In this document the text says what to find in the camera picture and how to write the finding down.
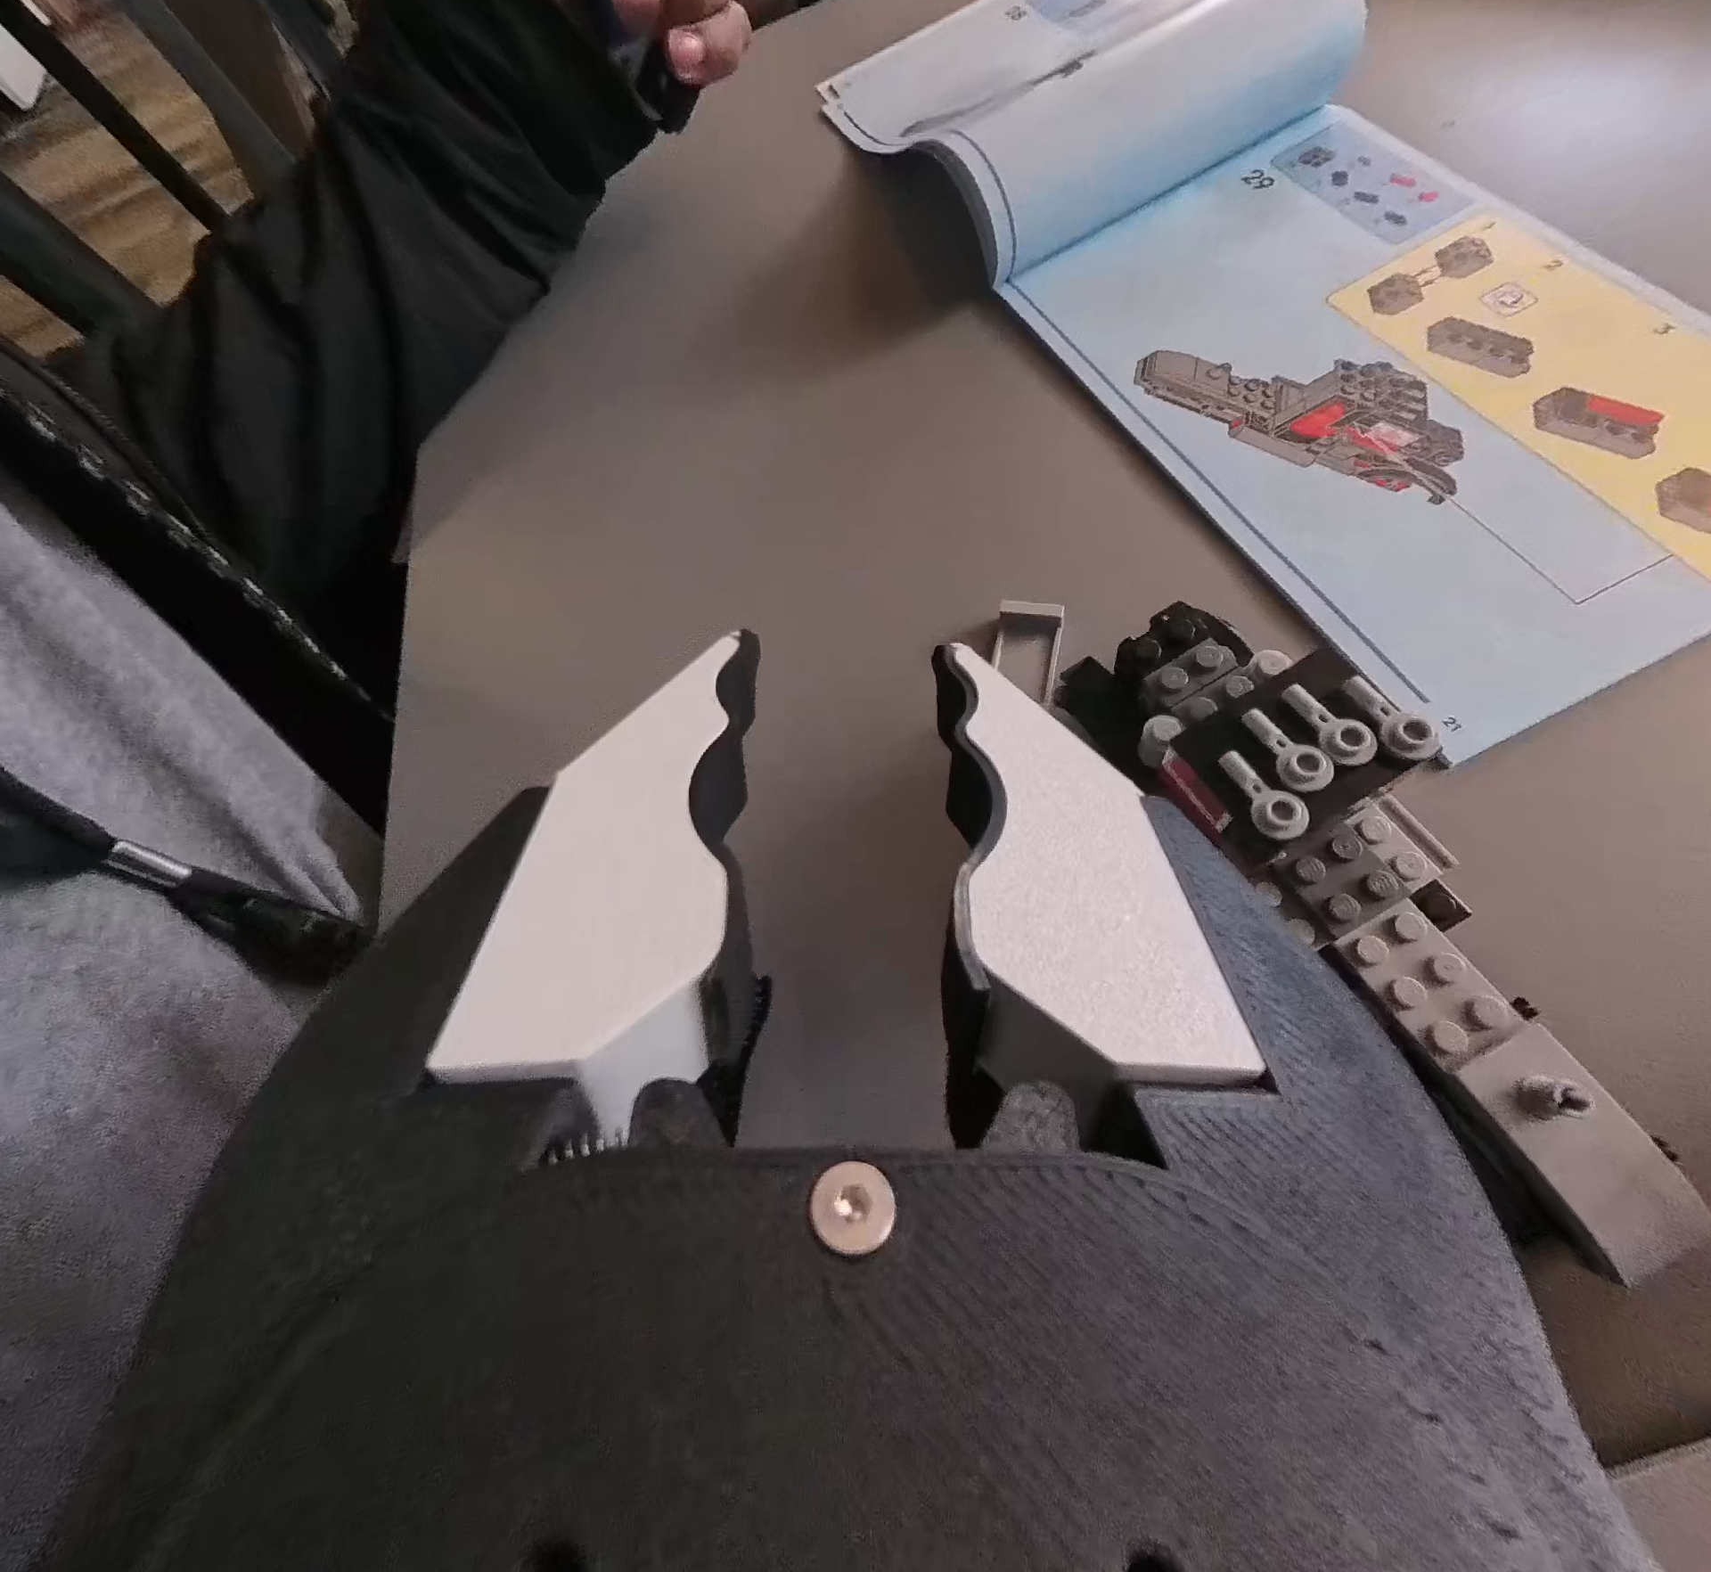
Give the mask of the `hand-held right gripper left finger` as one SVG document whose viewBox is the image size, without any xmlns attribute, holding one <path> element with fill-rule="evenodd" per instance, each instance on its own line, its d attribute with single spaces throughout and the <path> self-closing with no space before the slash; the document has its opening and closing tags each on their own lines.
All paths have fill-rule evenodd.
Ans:
<svg viewBox="0 0 1711 1572">
<path fill-rule="evenodd" d="M 733 629 L 547 784 L 426 1077 L 568 1079 L 605 1142 L 658 1079 L 733 1070 L 761 1011 L 732 829 L 761 636 Z"/>
</svg>

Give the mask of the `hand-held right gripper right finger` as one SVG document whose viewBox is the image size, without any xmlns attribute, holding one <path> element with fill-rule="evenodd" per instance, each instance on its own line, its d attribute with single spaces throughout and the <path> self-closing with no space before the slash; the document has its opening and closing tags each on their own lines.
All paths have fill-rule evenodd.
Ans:
<svg viewBox="0 0 1711 1572">
<path fill-rule="evenodd" d="M 1120 1097 L 1266 1090 L 1271 1065 L 1137 779 L 967 644 L 932 655 L 949 817 L 967 840 L 944 960 L 949 1123 L 1062 1090 L 1069 1138 Z"/>
</svg>

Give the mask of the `small grey toy brick panel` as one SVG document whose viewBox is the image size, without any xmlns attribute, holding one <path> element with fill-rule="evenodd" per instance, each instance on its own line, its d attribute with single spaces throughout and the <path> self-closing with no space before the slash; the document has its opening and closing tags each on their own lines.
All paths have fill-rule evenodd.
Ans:
<svg viewBox="0 0 1711 1572">
<path fill-rule="evenodd" d="M 992 664 L 1045 712 L 1061 688 L 1061 638 L 1066 611 L 1053 601 L 1002 601 Z"/>
</svg>

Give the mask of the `grey black toy brick model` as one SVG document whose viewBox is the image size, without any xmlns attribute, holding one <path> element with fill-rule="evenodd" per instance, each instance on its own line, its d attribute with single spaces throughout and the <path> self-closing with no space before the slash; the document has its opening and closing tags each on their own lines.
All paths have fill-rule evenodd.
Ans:
<svg viewBox="0 0 1711 1572">
<path fill-rule="evenodd" d="M 1677 1159 L 1453 942 L 1459 861 L 1395 800 L 1447 767 L 1436 720 L 1335 647 L 1254 652 L 1184 601 L 1115 663 L 1062 667 L 1048 701 L 1378 1017 L 1512 1236 L 1558 1236 L 1622 1285 L 1709 1248 Z"/>
</svg>

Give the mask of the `grey desk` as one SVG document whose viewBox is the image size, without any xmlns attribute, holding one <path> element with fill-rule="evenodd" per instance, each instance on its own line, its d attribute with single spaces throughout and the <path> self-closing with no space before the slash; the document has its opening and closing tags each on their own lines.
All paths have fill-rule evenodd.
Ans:
<svg viewBox="0 0 1711 1572">
<path fill-rule="evenodd" d="M 751 1150 L 949 1142 L 967 844 L 936 644 L 985 644 L 1002 601 L 1062 602 L 1066 657 L 1167 601 L 1312 644 L 992 298 L 936 167 L 821 123 L 823 75 L 960 2 L 767 24 L 420 466 L 387 914 L 716 636 L 761 631 Z M 1709 312 L 1709 0 L 1370 0 L 1347 105 Z"/>
</svg>

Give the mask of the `person's grey sweatshirt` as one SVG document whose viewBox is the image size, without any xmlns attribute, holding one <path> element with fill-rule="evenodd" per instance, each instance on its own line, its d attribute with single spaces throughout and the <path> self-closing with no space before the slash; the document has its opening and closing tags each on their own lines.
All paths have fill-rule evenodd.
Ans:
<svg viewBox="0 0 1711 1572">
<path fill-rule="evenodd" d="M 374 919 L 377 835 L 59 516 L 5 481 L 5 771 L 118 840 Z M 24 1568 L 176 1229 L 311 991 L 111 875 L 0 900 L 0 1546 Z"/>
</svg>

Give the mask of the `toy brick instruction booklet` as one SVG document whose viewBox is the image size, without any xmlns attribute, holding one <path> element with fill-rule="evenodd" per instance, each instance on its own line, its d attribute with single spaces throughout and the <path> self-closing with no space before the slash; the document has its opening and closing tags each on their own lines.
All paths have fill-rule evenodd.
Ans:
<svg viewBox="0 0 1711 1572">
<path fill-rule="evenodd" d="M 972 0 L 833 71 L 1004 307 L 1465 763 L 1711 631 L 1709 313 L 1335 105 L 1365 0 Z"/>
</svg>

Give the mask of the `black drawstring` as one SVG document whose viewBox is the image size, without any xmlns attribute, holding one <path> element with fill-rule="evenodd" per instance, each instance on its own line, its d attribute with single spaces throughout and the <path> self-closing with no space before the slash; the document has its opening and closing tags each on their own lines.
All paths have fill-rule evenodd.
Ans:
<svg viewBox="0 0 1711 1572">
<path fill-rule="evenodd" d="M 124 881 L 169 903 L 251 969 L 293 983 L 334 983 L 374 942 L 354 919 L 118 840 L 12 771 L 0 775 L 0 872 L 13 881 Z"/>
</svg>

